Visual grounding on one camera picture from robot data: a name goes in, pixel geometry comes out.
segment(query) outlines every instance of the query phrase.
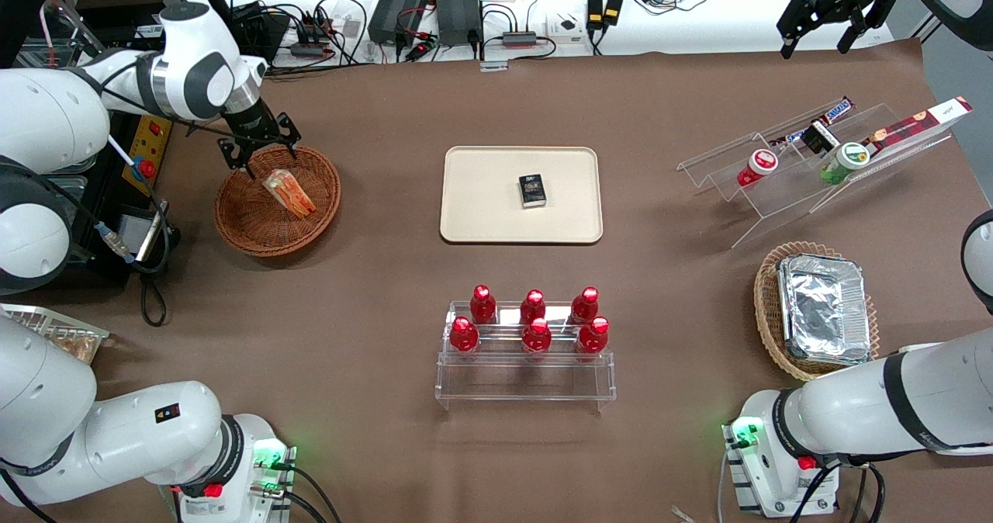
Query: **acrylic shelf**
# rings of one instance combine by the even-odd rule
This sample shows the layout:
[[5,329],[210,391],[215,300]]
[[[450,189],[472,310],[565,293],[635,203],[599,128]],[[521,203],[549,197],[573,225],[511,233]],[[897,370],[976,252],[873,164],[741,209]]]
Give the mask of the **acrylic shelf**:
[[[954,121],[943,123],[887,148],[874,156],[865,169],[852,173],[841,184],[830,185],[820,178],[820,171],[830,161],[831,152],[815,155],[801,140],[778,144],[773,142],[782,141],[785,135],[803,130],[815,117],[822,116],[838,103],[841,103],[840,99],[784,121],[779,126],[739,137],[729,144],[681,162],[676,167],[677,171],[685,172],[698,188],[713,185],[724,201],[730,202],[740,196],[748,203],[753,216],[758,217],[731,248],[737,248],[745,241],[763,236],[815,213],[829,203],[840,201],[860,189],[886,180],[911,163],[912,160],[909,159],[916,158],[939,142],[951,138],[951,133],[947,130]],[[860,142],[898,120],[890,106],[878,105],[862,112],[852,109],[829,128],[842,142]],[[738,172],[745,167],[752,152],[760,148],[769,148],[776,153],[780,165],[772,174],[741,187],[737,180]]]
[[435,399],[449,409],[453,400],[588,400],[603,410],[617,399],[614,353],[573,351],[579,325],[568,323],[570,303],[546,301],[545,319],[552,333],[548,352],[532,356],[521,350],[521,303],[497,303],[493,324],[477,324],[479,346],[460,352],[448,340],[452,321],[469,314],[469,301],[450,304],[441,350]]

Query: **round wicker basket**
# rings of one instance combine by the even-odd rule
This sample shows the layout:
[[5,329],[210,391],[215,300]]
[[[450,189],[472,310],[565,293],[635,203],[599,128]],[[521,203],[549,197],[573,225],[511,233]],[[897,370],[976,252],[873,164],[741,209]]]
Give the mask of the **round wicker basket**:
[[[325,156],[306,146],[296,147],[294,160],[283,145],[256,151],[248,166],[255,173],[235,170],[224,180],[213,204],[213,223],[231,247],[259,258],[286,255],[307,246],[327,229],[341,201],[341,180]],[[280,205],[262,181],[282,168],[296,177],[317,211],[302,219]]]
[[[759,334],[762,344],[766,346],[769,355],[783,368],[787,374],[800,381],[810,381],[818,376],[841,370],[845,366],[825,364],[810,360],[797,360],[787,353],[783,339],[783,308],[780,307],[780,282],[777,278],[777,267],[780,260],[797,254],[825,255],[830,258],[840,258],[832,248],[811,241],[791,241],[770,251],[766,260],[762,261],[759,273],[755,277],[755,318],[759,323]],[[872,299],[866,296],[866,315],[869,317],[869,335],[873,359],[879,357],[879,325],[876,323],[876,308]]]

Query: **foil container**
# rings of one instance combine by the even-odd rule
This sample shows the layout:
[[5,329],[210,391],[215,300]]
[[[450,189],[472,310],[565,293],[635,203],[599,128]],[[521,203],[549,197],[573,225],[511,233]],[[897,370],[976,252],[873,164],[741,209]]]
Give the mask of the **foil container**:
[[872,358],[862,269],[822,255],[791,255],[777,266],[787,353],[797,360],[854,366]]

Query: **wire basket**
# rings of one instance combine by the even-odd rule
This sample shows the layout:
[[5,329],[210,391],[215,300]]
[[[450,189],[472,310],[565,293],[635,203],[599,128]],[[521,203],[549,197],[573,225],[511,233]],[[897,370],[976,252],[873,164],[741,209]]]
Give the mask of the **wire basket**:
[[[812,360],[797,360],[787,352],[783,339],[783,308],[780,302],[780,280],[777,264],[790,255],[813,254],[830,258],[841,258],[832,248],[812,241],[791,241],[770,251],[759,267],[755,277],[755,318],[759,323],[762,344],[766,346],[773,361],[787,374],[800,381],[808,382],[819,376],[846,368],[840,364],[827,364]],[[876,322],[876,307],[872,298],[866,295],[866,317],[869,318],[869,346],[873,360],[879,358],[879,324]]]
[[[256,174],[235,170],[224,180],[213,204],[213,223],[231,247],[259,258],[300,250],[330,226],[341,201],[341,180],[334,165],[313,148],[297,146],[294,160],[286,146],[255,152],[248,166]],[[289,170],[317,211],[298,219],[262,185],[277,168]]]
[[92,363],[96,349],[110,331],[36,305],[0,303],[14,321],[49,339],[57,347],[86,364]]

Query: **white table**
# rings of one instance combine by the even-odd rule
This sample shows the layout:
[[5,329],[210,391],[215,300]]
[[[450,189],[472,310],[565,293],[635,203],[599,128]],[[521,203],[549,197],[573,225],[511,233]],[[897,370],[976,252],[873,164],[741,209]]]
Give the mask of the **white table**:
[[[235,5],[248,3],[255,0],[234,0]],[[294,3],[304,9],[312,9],[313,4],[318,0],[264,0],[272,5],[276,3]],[[372,7],[376,0],[368,8],[368,13],[372,16]],[[515,13],[521,28],[524,28],[526,10],[533,0],[517,0],[515,3],[507,3]],[[690,53],[716,53],[716,52],[770,52],[779,50],[781,46],[780,34],[777,32],[776,23],[783,10],[790,0],[708,0],[695,10],[690,12],[673,11],[661,16],[650,16],[642,11],[634,1],[625,0],[623,10],[621,10],[620,23],[616,27],[611,27],[604,42],[600,44],[600,50],[606,55],[623,54],[634,55],[645,52],[664,52],[670,54],[690,54]],[[585,13],[586,0],[539,0],[535,10],[531,12],[531,28],[539,36],[544,34],[546,13],[560,13],[567,11],[579,11]],[[486,38],[499,36],[506,29],[507,21],[500,15],[490,15],[486,17]],[[437,32],[437,23],[430,15],[421,23],[421,30]],[[825,50],[832,49],[837,45],[847,25],[827,25],[809,35],[799,42],[799,50]],[[284,45],[289,45],[291,39],[295,39],[295,34],[287,36]],[[889,28],[883,27],[872,30],[862,39],[855,42],[855,48],[877,45],[877,43],[890,42],[893,40]],[[507,57],[526,55],[527,53],[543,53],[542,48],[534,50],[504,50],[500,48],[499,42],[490,43],[487,46],[487,59],[507,59]],[[295,60],[288,55],[277,57],[277,64],[302,64],[303,61]],[[371,61],[375,58],[379,60],[379,49],[375,47],[363,47],[358,49],[357,59]],[[393,60],[393,49],[387,48],[386,53],[389,59]],[[560,45],[556,56],[577,56],[590,55],[591,48],[588,43],[582,45]],[[444,50],[437,59],[456,60],[471,59],[472,51],[468,46],[460,46],[450,50]]]

